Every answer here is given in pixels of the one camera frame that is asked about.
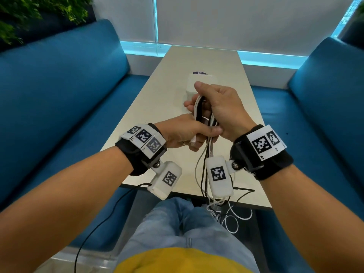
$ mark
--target jeans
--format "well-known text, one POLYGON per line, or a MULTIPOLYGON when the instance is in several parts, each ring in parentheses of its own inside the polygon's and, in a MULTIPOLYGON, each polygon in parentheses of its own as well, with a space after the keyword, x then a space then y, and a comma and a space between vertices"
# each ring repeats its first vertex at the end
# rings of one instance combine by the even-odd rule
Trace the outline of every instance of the jeans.
POLYGON ((179 197, 159 202, 145 216, 118 257, 118 264, 157 248, 195 248, 233 260, 258 273, 253 254, 223 228, 206 209, 179 197))

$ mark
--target blue leather upholstery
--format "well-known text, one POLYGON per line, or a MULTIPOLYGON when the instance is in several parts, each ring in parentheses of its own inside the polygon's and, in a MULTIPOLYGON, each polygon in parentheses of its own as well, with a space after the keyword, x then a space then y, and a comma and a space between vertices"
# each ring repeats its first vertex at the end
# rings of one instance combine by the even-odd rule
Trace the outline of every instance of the blue leather upholstery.
MULTIPOLYGON (((69 139, 59 149, 54 151, 53 155, 42 165, 41 169, 27 180, 22 188, 17 190, 16 196, 13 197, 12 201, 23 196, 62 169, 100 151, 148 78, 147 76, 126 76, 119 86, 79 125, 79 128, 69 139)), ((79 247, 96 225, 111 213, 115 202, 127 191, 129 189, 118 188, 98 216, 71 245, 79 247)), ((85 249, 110 251, 114 248, 128 217, 135 193, 136 191, 128 194, 118 203, 113 216, 101 225, 87 240, 84 245, 85 249)))
MULTIPOLYGON (((361 197, 289 90, 255 86, 252 89, 265 124, 270 124, 287 144, 294 164, 364 220, 361 197)), ((257 210, 256 214, 270 271, 313 272, 289 241, 274 212, 257 210)))
POLYGON ((289 87, 364 186, 363 73, 364 50, 329 37, 308 57, 289 87))
POLYGON ((0 54, 0 203, 128 72, 108 20, 0 54))

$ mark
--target white table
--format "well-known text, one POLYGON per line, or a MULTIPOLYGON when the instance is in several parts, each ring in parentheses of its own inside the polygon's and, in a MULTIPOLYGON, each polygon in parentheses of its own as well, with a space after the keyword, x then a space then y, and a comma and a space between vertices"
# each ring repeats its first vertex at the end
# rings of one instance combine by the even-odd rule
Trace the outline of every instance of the white table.
MULTIPOLYGON (((183 102, 187 98, 185 92, 188 76, 195 71, 214 75, 218 84, 235 88, 252 119, 257 124, 264 124, 236 51, 172 46, 116 126, 102 150, 113 146, 118 141, 119 136, 135 124, 156 123, 188 113, 183 107, 183 102)), ((220 137, 214 144, 214 155, 223 155, 225 159, 228 159, 231 145, 230 141, 220 137)), ((202 196, 194 178, 194 169, 203 149, 204 147, 196 153, 185 146, 168 149, 162 156, 162 161, 174 161, 183 170, 173 192, 202 196)), ((202 164, 200 162, 197 170, 199 180, 201 180, 202 164)), ((136 186, 141 183, 148 183, 153 176, 154 172, 149 169, 147 173, 141 176, 129 176, 123 185, 136 186)), ((239 201, 245 206, 261 209, 271 207, 260 183, 244 170, 236 174, 234 186, 255 190, 239 201)), ((236 201, 244 192, 235 190, 231 200, 236 201)))

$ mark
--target metal screw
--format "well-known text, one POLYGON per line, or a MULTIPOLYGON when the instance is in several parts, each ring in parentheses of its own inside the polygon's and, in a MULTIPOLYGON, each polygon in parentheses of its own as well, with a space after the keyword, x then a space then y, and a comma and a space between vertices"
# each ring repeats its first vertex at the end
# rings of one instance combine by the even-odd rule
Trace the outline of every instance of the metal screw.
POLYGON ((159 168, 160 166, 161 166, 161 161, 158 161, 157 163, 155 163, 155 164, 153 165, 153 168, 157 169, 157 168, 159 168))
POLYGON ((231 166, 233 169, 239 169, 239 165, 236 162, 232 162, 231 166))

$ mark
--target person's right hand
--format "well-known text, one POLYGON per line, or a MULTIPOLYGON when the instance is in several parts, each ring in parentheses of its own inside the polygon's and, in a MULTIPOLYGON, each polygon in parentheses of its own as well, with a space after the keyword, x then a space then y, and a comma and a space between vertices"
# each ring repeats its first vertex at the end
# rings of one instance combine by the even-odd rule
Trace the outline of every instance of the person's right hand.
POLYGON ((193 112, 198 95, 206 97, 207 102, 202 106, 203 115, 208 118, 212 110, 223 129, 223 138, 234 142, 257 125, 244 109, 235 89, 203 82, 196 82, 195 89, 198 94, 194 95, 192 100, 185 101, 184 106, 193 112))

